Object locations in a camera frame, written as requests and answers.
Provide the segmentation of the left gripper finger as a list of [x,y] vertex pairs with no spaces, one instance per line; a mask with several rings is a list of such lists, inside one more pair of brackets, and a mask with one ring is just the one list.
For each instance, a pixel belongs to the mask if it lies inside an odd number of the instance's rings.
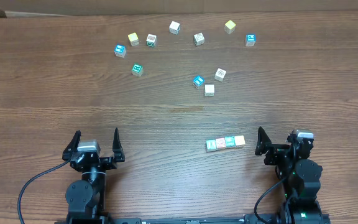
[[81,137],[81,131],[77,130],[73,138],[71,139],[70,143],[67,145],[67,147],[64,149],[62,153],[62,159],[64,161],[70,160],[73,153],[77,152],[77,147],[80,142],[80,137]]
[[114,153],[114,160],[116,162],[124,162],[125,161],[125,154],[122,148],[120,139],[119,139],[119,130],[115,128],[114,131],[114,139],[112,142],[112,151]]

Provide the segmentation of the yellow side picture block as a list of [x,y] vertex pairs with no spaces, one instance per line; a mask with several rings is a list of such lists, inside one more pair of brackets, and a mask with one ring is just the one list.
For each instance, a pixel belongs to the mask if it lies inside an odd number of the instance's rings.
[[242,147],[246,144],[246,140],[243,135],[235,136],[234,143],[236,147]]

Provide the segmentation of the white block blue side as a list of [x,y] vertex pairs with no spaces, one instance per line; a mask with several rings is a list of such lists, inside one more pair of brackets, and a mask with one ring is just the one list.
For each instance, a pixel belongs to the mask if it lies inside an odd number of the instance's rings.
[[226,145],[226,148],[233,148],[236,146],[236,143],[235,143],[235,137],[234,136],[226,136],[224,138],[225,140],[225,145]]

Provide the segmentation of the red letter U block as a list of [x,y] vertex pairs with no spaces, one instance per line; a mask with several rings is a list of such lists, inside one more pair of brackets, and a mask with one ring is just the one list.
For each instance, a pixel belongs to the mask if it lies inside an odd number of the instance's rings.
[[216,141],[216,149],[221,150],[226,148],[226,140],[225,138],[217,138]]

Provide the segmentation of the white grapes picture block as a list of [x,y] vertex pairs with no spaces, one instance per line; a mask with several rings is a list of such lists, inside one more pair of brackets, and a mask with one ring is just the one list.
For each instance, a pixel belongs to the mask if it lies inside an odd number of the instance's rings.
[[207,140],[206,141],[206,151],[213,152],[217,150],[217,144],[215,139]]

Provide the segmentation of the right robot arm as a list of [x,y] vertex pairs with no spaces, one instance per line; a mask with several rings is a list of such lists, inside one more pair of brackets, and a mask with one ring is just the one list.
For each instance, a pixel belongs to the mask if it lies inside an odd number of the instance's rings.
[[[309,130],[294,129],[287,136],[287,144],[274,144],[263,127],[259,127],[255,155],[265,155],[264,164],[275,167],[279,181],[266,190],[254,205],[252,223],[315,223],[330,224],[328,214],[321,211],[317,193],[321,188],[323,167],[309,159],[314,134]],[[276,214],[257,212],[262,199],[282,186],[285,201]]]

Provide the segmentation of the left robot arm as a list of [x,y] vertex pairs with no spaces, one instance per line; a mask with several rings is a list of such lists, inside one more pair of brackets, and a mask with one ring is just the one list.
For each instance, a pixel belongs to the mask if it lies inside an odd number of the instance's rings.
[[65,193],[68,203],[66,223],[113,223],[105,212],[106,171],[117,169],[125,161],[118,129],[114,130],[112,155],[101,157],[97,140],[82,141],[77,131],[62,153],[62,159],[81,173],[81,179],[72,182]]

